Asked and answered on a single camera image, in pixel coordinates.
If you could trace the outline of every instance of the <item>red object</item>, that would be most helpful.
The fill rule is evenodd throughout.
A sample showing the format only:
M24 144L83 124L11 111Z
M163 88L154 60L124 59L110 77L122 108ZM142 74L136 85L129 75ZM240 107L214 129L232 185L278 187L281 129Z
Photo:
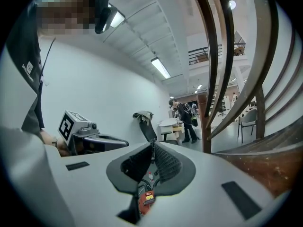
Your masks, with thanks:
M156 201L154 191L148 191L142 194L139 199L139 210L145 215L150 210L153 203Z

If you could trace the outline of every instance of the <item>yellow label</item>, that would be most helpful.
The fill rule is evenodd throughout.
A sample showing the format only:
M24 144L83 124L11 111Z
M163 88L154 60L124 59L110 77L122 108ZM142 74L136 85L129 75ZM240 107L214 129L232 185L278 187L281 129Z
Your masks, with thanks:
M146 200L153 199L152 195L146 196Z

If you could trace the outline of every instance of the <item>chair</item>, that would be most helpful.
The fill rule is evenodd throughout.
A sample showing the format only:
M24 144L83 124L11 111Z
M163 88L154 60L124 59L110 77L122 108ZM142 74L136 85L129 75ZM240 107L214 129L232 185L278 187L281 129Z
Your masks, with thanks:
M219 106L218 112L220 113L218 116L220 115L226 115L226 113L224 113L224 111L226 111L226 109L223 108L223 105L221 103L221 105Z
M155 131L153 130L151 121L149 122L148 125L147 125L146 121L140 121L139 126L140 126L140 129L141 129L144 137L146 138L146 140L148 142L150 142L153 139L157 140L157 135L156 135ZM173 145L178 145L178 141L176 141L176 140L166 140L168 134L171 134L171 132L169 131L169 132L161 133L161 135L164 135L164 141L162 141L162 142L173 144Z
M243 129L245 127L250 127L252 126L251 129L251 134L252 131L254 130L254 125L257 123L257 110L252 109L250 110L244 117L239 117L239 124L238 124L238 137L239 137L239 129L241 125L241 135L242 135L242 143L243 143Z

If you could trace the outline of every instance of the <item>black tape strip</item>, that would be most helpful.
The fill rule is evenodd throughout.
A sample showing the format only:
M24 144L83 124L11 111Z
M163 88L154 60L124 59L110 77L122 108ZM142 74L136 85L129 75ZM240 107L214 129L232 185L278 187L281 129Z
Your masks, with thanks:
M253 217L262 210L235 182L224 183L222 184L222 187L236 205L245 220Z
M72 170L76 170L85 166L89 166L89 164L85 161L83 162L79 162L79 163L75 163L75 164L70 164L70 165L66 165L67 170L72 171Z

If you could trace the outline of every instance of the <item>black pants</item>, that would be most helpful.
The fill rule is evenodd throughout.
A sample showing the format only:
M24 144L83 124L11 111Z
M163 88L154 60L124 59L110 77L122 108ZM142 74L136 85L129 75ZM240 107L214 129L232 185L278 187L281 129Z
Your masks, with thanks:
M189 130L191 139L192 140L197 140L196 132L194 131L191 124L184 123L184 131L185 131L184 132L185 133L184 141L189 141L190 140L187 130Z

